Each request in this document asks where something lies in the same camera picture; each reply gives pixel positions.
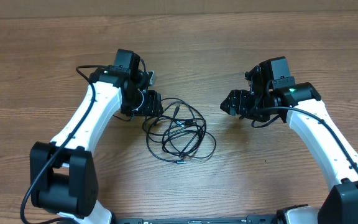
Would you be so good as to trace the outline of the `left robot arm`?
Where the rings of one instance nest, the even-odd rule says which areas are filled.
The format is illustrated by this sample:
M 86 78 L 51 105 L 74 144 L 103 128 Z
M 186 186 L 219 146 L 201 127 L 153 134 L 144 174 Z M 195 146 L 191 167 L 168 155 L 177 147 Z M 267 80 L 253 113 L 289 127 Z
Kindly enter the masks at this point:
M 30 187 L 21 204 L 31 202 L 57 217 L 59 223 L 115 223 L 98 200 L 94 150 L 116 112 L 130 118 L 162 114 L 161 96 L 149 87 L 155 74 L 135 52 L 118 49 L 112 65 L 92 65 L 85 76 L 86 95 L 67 125 L 48 143 L 30 150 Z

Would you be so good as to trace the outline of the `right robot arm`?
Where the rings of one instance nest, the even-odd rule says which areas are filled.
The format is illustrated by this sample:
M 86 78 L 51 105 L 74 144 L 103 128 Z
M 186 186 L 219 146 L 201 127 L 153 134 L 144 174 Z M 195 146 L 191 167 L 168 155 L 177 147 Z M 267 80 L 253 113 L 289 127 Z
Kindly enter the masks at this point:
M 285 57 L 271 58 L 245 72 L 249 90 L 232 90 L 220 108 L 259 122 L 277 119 L 304 142 L 323 173 L 329 194 L 319 208 L 294 205 L 271 215 L 249 215 L 246 223 L 358 223 L 358 153 L 331 119 L 321 95 L 296 83 Z

